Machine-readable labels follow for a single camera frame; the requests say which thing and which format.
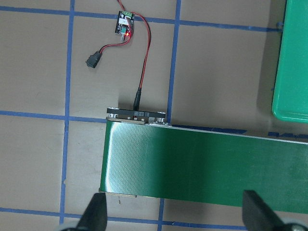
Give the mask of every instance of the floor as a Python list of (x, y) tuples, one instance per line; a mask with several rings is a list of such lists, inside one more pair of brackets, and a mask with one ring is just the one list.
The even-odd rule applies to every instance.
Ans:
[[(175, 125), (242, 129), (307, 142), (271, 101), (284, 0), (122, 0), (153, 41), (141, 109)], [(116, 0), (0, 2), (0, 227), (39, 231), (77, 221), (98, 191), (106, 108), (130, 108), (146, 49), (139, 18), (120, 42)], [(108, 231), (244, 230), (241, 208), (107, 196)], [(308, 215), (279, 212), (308, 223)]]

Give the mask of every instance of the blue tape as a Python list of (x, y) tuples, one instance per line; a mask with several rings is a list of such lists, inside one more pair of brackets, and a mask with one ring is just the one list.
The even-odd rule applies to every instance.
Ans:
[[(146, 17), (145, 18), (149, 23), (164, 23), (164, 24), (174, 24), (175, 20), (174, 19), (167, 19), (167, 18), (150, 18)], [(142, 19), (138, 16), (135, 17), (136, 21), (142, 21)]]
[(130, 223), (142, 223), (142, 224), (157, 224), (157, 220), (135, 219), (135, 218), (115, 218), (115, 217), (108, 217), (108, 221), (130, 222)]
[[(160, 211), (163, 211), (163, 208), (161, 209), (161, 206), (163, 206), (163, 204), (164, 204), (164, 202), (160, 203)], [(0, 207), (0, 212), (43, 215), (43, 216), (52, 216), (52, 217), (59, 217), (61, 215), (60, 213), (47, 212), (47, 211), (2, 208), (2, 207)], [(66, 217), (66, 218), (80, 219), (81, 216), (82, 215), (80, 215), (80, 214), (64, 213), (64, 217)], [(158, 224), (160, 222), (161, 225), (180, 226), (180, 227), (192, 227), (192, 228), (202, 228), (202, 229), (219, 229), (219, 230), (246, 230), (246, 228), (244, 226), (194, 224), (194, 223), (185, 223), (185, 222), (177, 222), (177, 221), (162, 221), (162, 220), (159, 221), (159, 220), (135, 219), (135, 218), (108, 217), (108, 221), (141, 223), (141, 224)]]
[(75, 0), (70, 0), (70, 14), (68, 21), (68, 36), (67, 36), (67, 58), (66, 58), (66, 82), (65, 82), (65, 120), (64, 120), (64, 140), (63, 140), (63, 157), (62, 157), (62, 176), (61, 176), (61, 197), (60, 197), (60, 219), (59, 223), (64, 222), (65, 211), (65, 179), (66, 179), (66, 164), (67, 164), (67, 146), (68, 146), (68, 131), (69, 131), (69, 104), (70, 104), (70, 89), (71, 89), (71, 63), (72, 63), (72, 43), (73, 43), (73, 27), (74, 27), (74, 8)]
[(160, 198), (157, 231), (162, 230), (162, 224), (163, 224), (163, 218), (164, 218), (164, 205), (165, 205), (165, 200), (163, 198)]
[(279, 132), (268, 132), (268, 136), (274, 136), (274, 137), (286, 137), (286, 138), (295, 138), (295, 139), (308, 139), (307, 134), (298, 134), (295, 135), (293, 133), (283, 133), (282, 135), (279, 134)]
[(43, 215), (43, 216), (52, 216), (52, 217), (58, 217), (60, 215), (59, 213), (54, 213), (54, 212), (36, 211), (36, 210), (27, 210), (27, 209), (15, 209), (15, 208), (1, 208), (1, 207), (0, 207), (0, 212)]
[(232, 128), (211, 128), (211, 127), (197, 127), (197, 126), (187, 126), (187, 125), (177, 125), (173, 124), (173, 127), (177, 128), (188, 128), (202, 131), (214, 131), (214, 132), (223, 132), (223, 133), (231, 133), (231, 134), (244, 134), (247, 130), (243, 129), (232, 129)]
[(173, 32), (168, 102), (167, 102), (167, 122), (168, 123), (171, 123), (174, 75), (175, 75), (175, 65), (176, 65), (176, 60), (177, 60), (178, 38), (179, 38), (179, 28), (180, 28), (180, 12), (181, 12), (181, 0), (177, 0), (176, 11), (175, 11), (174, 32)]
[(106, 119), (101, 118), (88, 118), (88, 117), (77, 117), (77, 116), (70, 116), (70, 121), (80, 121), (80, 122), (93, 122), (93, 123), (102, 123), (105, 124), (107, 122)]
[(80, 215), (80, 214), (72, 214), (72, 213), (64, 213), (64, 216), (66, 218), (77, 218), (77, 219), (80, 219), (82, 215)]
[(39, 114), (39, 113), (28, 113), (28, 112), (12, 112), (12, 111), (0, 111), (0, 115), (4, 116), (21, 116), (30, 118), (42, 118), (42, 119), (59, 119), (64, 120), (64, 115), (49, 115), (49, 114)]
[(201, 229), (216, 229), (216, 230), (247, 230), (245, 226), (194, 224), (194, 223), (185, 223), (185, 222), (177, 222), (177, 221), (173, 221), (173, 222), (163, 221), (163, 225), (201, 228)]
[(69, 11), (35, 9), (35, 8), (21, 8), (21, 7), (10, 7), (10, 6), (0, 6), (0, 11), (69, 15)]
[(258, 31), (258, 32), (280, 32), (281, 31), (280, 29), (277, 29), (277, 28), (194, 22), (194, 21), (186, 21), (186, 20), (181, 20), (180, 24), (184, 26), (207, 26), (207, 27), (215, 27), (215, 28), (221, 28), (221, 29), (238, 29), (238, 30)]
[(117, 14), (108, 14), (108, 13), (90, 13), (90, 12), (74, 12), (75, 16), (81, 17), (90, 17), (90, 18), (109, 18), (117, 19)]

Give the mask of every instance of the green plastic bin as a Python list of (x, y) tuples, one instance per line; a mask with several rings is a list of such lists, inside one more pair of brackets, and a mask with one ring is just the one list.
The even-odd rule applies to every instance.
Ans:
[(288, 0), (272, 111), (308, 123), (308, 0)]

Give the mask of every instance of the black connector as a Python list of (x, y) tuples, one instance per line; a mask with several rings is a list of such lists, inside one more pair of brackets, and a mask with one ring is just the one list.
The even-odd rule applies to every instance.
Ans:
[(141, 98), (141, 88), (138, 88), (133, 106), (134, 111), (139, 110), (140, 98)]
[(90, 55), (88, 60), (86, 61), (86, 64), (88, 67), (95, 68), (96, 65), (98, 64), (99, 60), (101, 59), (102, 54), (97, 51), (94, 54)]

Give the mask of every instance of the green conveyor belt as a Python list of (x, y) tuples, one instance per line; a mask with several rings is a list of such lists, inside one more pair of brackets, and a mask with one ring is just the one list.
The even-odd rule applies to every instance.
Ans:
[(108, 121), (100, 189), (233, 206), (255, 190), (274, 210), (308, 213), (308, 145)]

